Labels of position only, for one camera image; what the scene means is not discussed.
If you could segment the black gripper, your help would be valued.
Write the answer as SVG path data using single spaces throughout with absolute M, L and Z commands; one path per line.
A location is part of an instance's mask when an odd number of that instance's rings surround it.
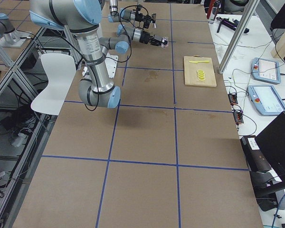
M 163 42 L 168 42 L 167 37 L 161 37 L 158 35 L 151 35 L 148 34 L 148 43 L 150 43 L 153 46 L 161 46 L 162 48 L 167 48 L 167 44 L 163 44 Z
M 150 24 L 152 24 L 152 15 L 139 13 L 139 22 L 143 22 L 143 28 L 148 29 Z

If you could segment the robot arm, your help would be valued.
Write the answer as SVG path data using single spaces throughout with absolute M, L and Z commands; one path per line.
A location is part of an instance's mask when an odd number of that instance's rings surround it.
M 148 29 L 151 23 L 153 28 L 157 28 L 156 13 L 150 15 L 143 5 L 131 5 L 118 10 L 118 1 L 109 1 L 109 22 L 131 22 L 132 20 L 142 22 L 144 29 Z
M 80 80 L 79 97 L 87 106 L 115 108 L 119 104 L 121 90 L 115 86 L 105 64 L 107 52 L 116 50 L 124 54 L 132 41 L 166 47 L 168 39 L 151 35 L 146 29 L 156 22 L 156 14 L 143 15 L 139 11 L 143 5 L 131 5 L 121 10 L 118 2 L 109 2 L 110 22 L 117 22 L 115 38 L 100 38 L 97 34 L 102 20 L 102 0 L 32 0 L 30 1 L 31 20 L 44 28 L 63 30 L 69 27 L 70 33 L 78 41 L 87 66 L 87 76 Z

